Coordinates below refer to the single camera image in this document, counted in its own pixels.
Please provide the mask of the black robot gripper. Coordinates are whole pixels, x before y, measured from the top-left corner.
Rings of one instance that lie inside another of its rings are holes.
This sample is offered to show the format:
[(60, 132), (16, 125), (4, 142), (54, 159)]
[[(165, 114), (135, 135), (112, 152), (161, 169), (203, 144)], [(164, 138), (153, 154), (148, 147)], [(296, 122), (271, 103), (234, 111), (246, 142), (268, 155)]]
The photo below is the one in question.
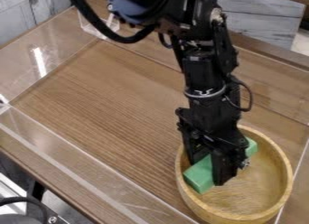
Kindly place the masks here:
[(189, 164), (211, 155), (214, 185), (222, 186), (236, 176), (246, 159), (248, 142), (238, 129), (240, 93), (228, 91), (211, 95), (184, 92), (188, 107), (179, 107), (177, 128)]

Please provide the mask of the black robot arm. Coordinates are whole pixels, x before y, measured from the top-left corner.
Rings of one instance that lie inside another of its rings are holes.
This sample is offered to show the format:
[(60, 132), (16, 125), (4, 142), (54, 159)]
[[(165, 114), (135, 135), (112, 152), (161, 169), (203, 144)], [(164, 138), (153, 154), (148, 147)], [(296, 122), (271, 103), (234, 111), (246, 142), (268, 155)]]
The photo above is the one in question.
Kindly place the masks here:
[(129, 44), (157, 33), (161, 45), (173, 51), (189, 104), (176, 109), (185, 154), (191, 164), (210, 158), (214, 185), (223, 185), (247, 161), (250, 144), (238, 122), (252, 108), (240, 105), (244, 83), (232, 75), (238, 51), (216, 0), (107, 0), (119, 22), (139, 30), (131, 36), (112, 31), (85, 0), (69, 1), (112, 41)]

